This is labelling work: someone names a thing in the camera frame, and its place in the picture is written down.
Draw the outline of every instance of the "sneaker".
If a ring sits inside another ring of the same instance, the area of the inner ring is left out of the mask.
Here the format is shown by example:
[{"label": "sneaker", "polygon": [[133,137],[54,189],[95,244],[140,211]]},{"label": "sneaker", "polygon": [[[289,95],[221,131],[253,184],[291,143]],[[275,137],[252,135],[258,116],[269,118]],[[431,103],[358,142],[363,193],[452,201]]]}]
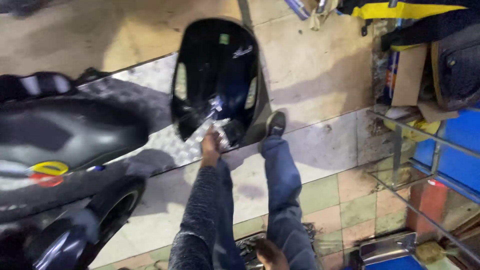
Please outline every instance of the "sneaker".
[{"label": "sneaker", "polygon": [[281,111],[275,111],[267,119],[267,134],[266,136],[277,135],[281,136],[285,132],[285,126],[287,125],[287,118]]}]

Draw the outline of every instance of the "tire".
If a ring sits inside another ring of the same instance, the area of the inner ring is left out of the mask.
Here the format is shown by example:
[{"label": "tire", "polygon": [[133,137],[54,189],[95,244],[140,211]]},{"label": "tire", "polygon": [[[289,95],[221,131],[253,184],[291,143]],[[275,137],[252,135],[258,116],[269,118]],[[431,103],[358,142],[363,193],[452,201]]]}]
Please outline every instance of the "tire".
[{"label": "tire", "polygon": [[127,222],[140,203],[145,183],[142,177],[124,176],[93,196],[86,208],[92,210],[100,220],[99,241],[85,248],[76,269],[87,269],[100,250]]}]

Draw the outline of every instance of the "blue jeans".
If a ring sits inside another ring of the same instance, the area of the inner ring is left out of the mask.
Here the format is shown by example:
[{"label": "blue jeans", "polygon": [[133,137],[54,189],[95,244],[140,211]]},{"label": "blue jeans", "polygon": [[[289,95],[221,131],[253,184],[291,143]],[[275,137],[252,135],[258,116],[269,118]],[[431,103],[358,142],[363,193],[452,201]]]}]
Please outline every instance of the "blue jeans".
[{"label": "blue jeans", "polygon": [[[268,184],[267,238],[287,257],[291,270],[315,270],[317,263],[308,234],[301,224],[298,196],[300,174],[293,162],[288,142],[280,136],[268,137],[262,147]],[[213,253],[215,270],[245,270],[240,251],[233,239],[232,179],[227,164],[220,159],[217,173],[222,180],[219,194],[219,219]]]}]

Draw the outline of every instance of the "yellow sticker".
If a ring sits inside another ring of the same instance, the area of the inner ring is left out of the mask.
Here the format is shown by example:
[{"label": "yellow sticker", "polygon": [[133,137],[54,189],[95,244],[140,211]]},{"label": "yellow sticker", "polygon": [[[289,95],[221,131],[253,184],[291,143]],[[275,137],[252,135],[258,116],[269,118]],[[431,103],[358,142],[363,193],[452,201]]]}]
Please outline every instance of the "yellow sticker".
[{"label": "yellow sticker", "polygon": [[65,163],[59,161],[45,161],[33,165],[32,167],[30,167],[30,170],[34,172],[58,176],[68,172],[68,166],[65,165]]}]

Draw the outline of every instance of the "cardboard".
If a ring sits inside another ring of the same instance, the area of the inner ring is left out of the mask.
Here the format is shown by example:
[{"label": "cardboard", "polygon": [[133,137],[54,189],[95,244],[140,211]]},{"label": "cardboard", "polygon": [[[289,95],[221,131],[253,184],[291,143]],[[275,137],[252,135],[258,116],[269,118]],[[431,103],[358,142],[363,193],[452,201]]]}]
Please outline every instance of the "cardboard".
[{"label": "cardboard", "polygon": [[392,106],[417,105],[426,57],[427,44],[400,52]]},{"label": "cardboard", "polygon": [[419,101],[417,106],[425,118],[425,121],[428,123],[457,118],[460,116],[458,111],[446,111],[441,109],[434,101]]}]

